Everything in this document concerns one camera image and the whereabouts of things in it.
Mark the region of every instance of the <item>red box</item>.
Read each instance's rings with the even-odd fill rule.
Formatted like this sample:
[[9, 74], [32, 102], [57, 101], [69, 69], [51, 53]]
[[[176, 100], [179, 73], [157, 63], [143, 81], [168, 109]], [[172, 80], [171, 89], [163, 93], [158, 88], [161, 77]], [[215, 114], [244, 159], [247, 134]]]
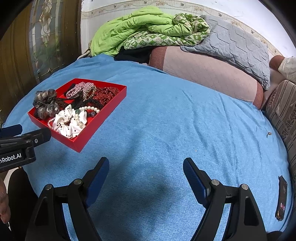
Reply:
[[[51, 130], [52, 137], [60, 141], [61, 143], [65, 144], [66, 146], [70, 147], [71, 149], [81, 152], [83, 147], [92, 137], [92, 135], [96, 132], [96, 130], [100, 127], [100, 125], [106, 120], [106, 118], [111, 114], [111, 112], [119, 105], [119, 103], [126, 97], [126, 86], [125, 85], [118, 85], [114, 83], [108, 83], [103, 81], [96, 81], [96, 80], [85, 80], [85, 79], [73, 79], [68, 83], [64, 84], [60, 88], [56, 90], [57, 97], [65, 98], [64, 92], [71, 86], [71, 84], [79, 84], [80, 82], [91, 82], [94, 83], [97, 87], [116, 87], [119, 90], [119, 93], [106, 104], [101, 111], [94, 117], [87, 118], [86, 127], [80, 132], [77, 137], [73, 139], [68, 139], [67, 137], [61, 135], [60, 133]], [[31, 109], [28, 112], [30, 119], [40, 128], [47, 127], [49, 117], [45, 120], [38, 120], [34, 117], [35, 108]]]

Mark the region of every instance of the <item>metal bolt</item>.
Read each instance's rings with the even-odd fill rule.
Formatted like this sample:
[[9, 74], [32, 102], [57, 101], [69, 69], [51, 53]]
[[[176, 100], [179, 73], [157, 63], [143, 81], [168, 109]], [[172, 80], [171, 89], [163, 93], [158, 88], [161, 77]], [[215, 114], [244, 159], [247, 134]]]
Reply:
[[51, 184], [47, 184], [46, 186], [45, 186], [45, 190], [49, 190], [49, 189], [51, 189], [52, 188], [52, 185]]
[[82, 183], [82, 180], [81, 179], [75, 179], [74, 182], [73, 182], [75, 185], [79, 185]]
[[242, 185], [242, 189], [244, 189], [244, 190], [248, 190], [248, 189], [249, 189], [249, 187], [248, 187], [248, 185], [247, 185], [247, 184], [243, 184], [243, 185]]
[[220, 182], [218, 180], [216, 180], [216, 179], [213, 179], [212, 184], [215, 185], [215, 186], [218, 186], [220, 184]]

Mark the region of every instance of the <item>striped upholstery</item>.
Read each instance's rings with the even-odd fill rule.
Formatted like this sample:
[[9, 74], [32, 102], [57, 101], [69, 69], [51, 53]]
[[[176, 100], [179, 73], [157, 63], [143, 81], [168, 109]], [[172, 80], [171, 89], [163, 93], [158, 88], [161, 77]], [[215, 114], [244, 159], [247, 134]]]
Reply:
[[289, 168], [296, 190], [296, 85], [282, 81], [272, 93], [267, 106], [267, 117], [276, 128], [288, 150]]

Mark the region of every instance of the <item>green blanket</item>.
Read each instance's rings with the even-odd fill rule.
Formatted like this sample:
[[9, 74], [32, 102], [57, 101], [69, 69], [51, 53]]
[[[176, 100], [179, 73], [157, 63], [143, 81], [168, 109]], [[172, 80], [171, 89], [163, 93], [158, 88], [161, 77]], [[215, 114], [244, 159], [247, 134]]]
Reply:
[[154, 6], [134, 11], [103, 24], [91, 42], [91, 55], [118, 54], [125, 49], [145, 46], [199, 44], [210, 32], [208, 24], [200, 17], [187, 13], [175, 16], [161, 12]]

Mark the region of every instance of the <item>gray quilted pillow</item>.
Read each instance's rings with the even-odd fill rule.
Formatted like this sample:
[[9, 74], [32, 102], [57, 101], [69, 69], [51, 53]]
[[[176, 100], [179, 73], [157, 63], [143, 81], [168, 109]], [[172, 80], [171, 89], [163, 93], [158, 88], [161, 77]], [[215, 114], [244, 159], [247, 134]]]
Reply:
[[210, 34], [200, 44], [193, 47], [181, 46], [181, 49], [221, 58], [257, 79], [268, 90], [270, 69], [266, 44], [219, 17], [201, 17], [211, 27]]

